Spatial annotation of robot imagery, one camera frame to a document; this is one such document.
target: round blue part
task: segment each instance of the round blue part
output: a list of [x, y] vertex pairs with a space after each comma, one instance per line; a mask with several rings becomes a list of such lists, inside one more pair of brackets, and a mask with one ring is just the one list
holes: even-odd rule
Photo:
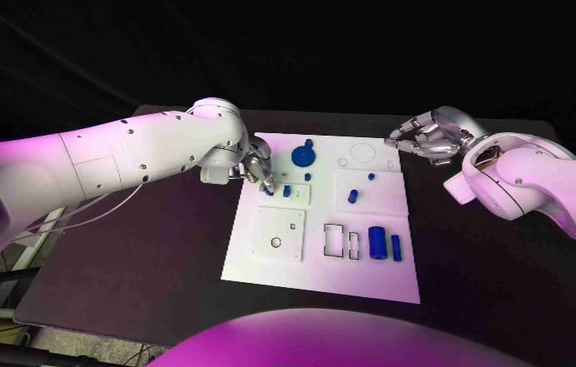
[[316, 153], [312, 149], [312, 140], [306, 140], [303, 146], [292, 151], [292, 162], [299, 167], [308, 167], [316, 160]]
[[357, 198], [358, 198], [358, 191], [357, 190], [351, 190], [351, 195], [348, 196], [348, 201], [351, 203], [357, 203]]
[[394, 257], [394, 261], [401, 261], [400, 237], [399, 236], [391, 236], [390, 240], [393, 241], [393, 257]]
[[368, 228], [368, 242], [371, 259], [387, 259], [387, 233], [383, 227]]

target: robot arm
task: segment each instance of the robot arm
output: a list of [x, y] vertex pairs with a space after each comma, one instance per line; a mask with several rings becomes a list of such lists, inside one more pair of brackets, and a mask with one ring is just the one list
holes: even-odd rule
[[263, 181], [274, 191], [270, 148], [248, 139], [238, 109], [207, 98], [188, 112], [130, 117], [77, 131], [0, 143], [0, 249], [65, 205], [172, 176]]
[[[416, 141], [400, 140], [416, 128]], [[429, 158], [433, 166], [462, 154], [462, 172], [445, 182], [456, 201], [464, 205], [478, 198], [507, 220], [540, 211], [576, 239], [576, 156], [556, 142], [513, 132], [488, 135], [453, 107], [410, 119], [384, 142]]]

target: black tabletop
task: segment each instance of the black tabletop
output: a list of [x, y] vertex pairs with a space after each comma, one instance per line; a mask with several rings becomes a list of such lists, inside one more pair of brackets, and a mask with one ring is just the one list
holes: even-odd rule
[[[182, 107], [143, 106], [136, 114]], [[384, 137], [407, 117], [243, 111], [250, 132]], [[491, 132], [556, 140], [550, 125], [481, 120]], [[241, 182], [205, 185], [199, 169], [142, 188], [127, 204], [61, 239], [16, 311], [19, 322], [172, 346], [266, 310], [323, 307], [413, 321], [537, 365], [569, 365], [576, 323], [576, 242], [544, 215], [517, 221], [461, 206], [432, 168], [401, 154], [422, 304], [220, 279]], [[101, 201], [74, 222], [130, 194]]]

